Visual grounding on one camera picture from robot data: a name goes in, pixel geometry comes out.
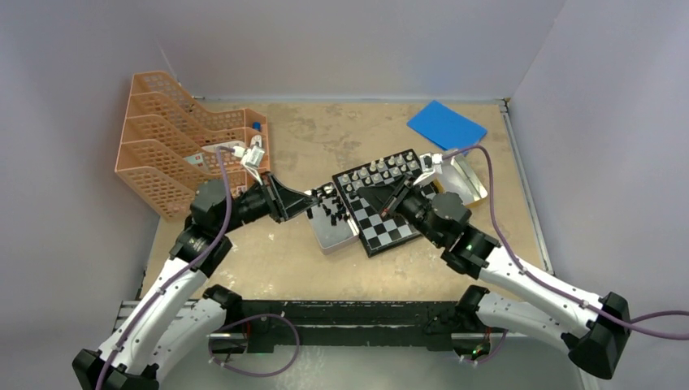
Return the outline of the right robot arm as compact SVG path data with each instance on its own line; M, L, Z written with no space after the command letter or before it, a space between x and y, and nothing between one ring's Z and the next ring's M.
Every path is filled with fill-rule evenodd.
M474 331L485 325L529 335L562 350L588 374L612 379L631 336L622 326L631 318L626 298L615 292L601 297L522 262L505 244L470 224L471 212L456 193L429 198L413 182L400 176L356 193L381 218L402 217L441 249L441 259L453 271L521 299L512 303L489 292L473 295L456 309L462 328Z

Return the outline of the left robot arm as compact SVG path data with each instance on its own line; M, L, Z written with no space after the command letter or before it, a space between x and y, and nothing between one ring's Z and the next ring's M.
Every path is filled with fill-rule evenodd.
M96 351L81 350L72 368L83 389L157 389L170 369L212 332L266 330L280 313L255 314L240 295L215 285L184 316L189 297L215 272L232 248L227 233L264 216L277 223L319 202L283 186L270 172L233 197L224 180L201 184L184 230L157 280L133 312Z

